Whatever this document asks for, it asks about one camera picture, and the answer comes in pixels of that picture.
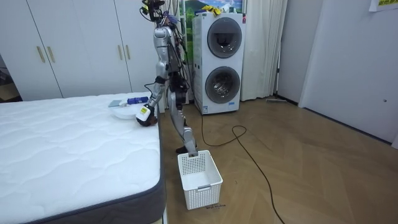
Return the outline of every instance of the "cabinet handle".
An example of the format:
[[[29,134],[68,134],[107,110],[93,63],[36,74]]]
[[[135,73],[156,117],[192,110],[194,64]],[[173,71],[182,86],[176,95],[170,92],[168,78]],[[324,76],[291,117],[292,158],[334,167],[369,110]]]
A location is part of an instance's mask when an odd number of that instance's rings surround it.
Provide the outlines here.
[[[36,47],[37,47],[37,51],[39,52],[40,58],[42,59],[42,62],[45,63],[42,49],[39,46],[36,46]]]
[[[127,58],[130,60],[130,50],[129,46],[126,44]]]
[[[122,58],[122,50],[120,49],[120,45],[118,45],[118,50],[119,50],[120,60],[123,60],[123,58]]]
[[[55,63],[55,59],[54,59],[54,55],[52,54],[51,47],[47,47],[47,49],[49,50],[52,63]]]

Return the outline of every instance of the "white plastic basket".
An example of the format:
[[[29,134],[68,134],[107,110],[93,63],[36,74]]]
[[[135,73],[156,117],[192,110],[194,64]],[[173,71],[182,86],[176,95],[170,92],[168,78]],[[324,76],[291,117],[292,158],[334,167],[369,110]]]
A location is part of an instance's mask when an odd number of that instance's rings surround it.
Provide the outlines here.
[[[195,157],[178,155],[178,168],[187,209],[218,203],[223,178],[208,150],[199,151]]]

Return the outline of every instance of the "washing machine door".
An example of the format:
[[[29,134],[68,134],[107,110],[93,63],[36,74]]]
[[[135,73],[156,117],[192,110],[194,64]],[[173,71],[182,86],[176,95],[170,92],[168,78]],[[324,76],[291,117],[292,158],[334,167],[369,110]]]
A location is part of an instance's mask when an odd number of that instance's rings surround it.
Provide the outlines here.
[[[215,103],[228,103],[241,87],[238,73],[230,67],[214,69],[206,79],[206,94]]]
[[[217,19],[207,33],[207,44],[214,56],[229,58],[242,44],[241,27],[231,18]]]

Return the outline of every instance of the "dryer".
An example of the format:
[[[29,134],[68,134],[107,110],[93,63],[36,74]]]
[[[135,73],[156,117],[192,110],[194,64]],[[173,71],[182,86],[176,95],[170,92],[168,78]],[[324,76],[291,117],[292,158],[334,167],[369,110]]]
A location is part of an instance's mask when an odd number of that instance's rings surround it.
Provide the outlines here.
[[[193,23],[193,92],[202,114],[239,109],[243,14],[199,14]]]

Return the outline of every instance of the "bed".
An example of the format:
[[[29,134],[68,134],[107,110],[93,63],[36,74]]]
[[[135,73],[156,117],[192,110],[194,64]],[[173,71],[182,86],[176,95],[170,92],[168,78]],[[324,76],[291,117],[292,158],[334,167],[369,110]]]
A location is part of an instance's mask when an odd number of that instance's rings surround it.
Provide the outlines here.
[[[107,107],[149,94],[0,104],[0,224],[161,220],[159,125],[141,127]]]

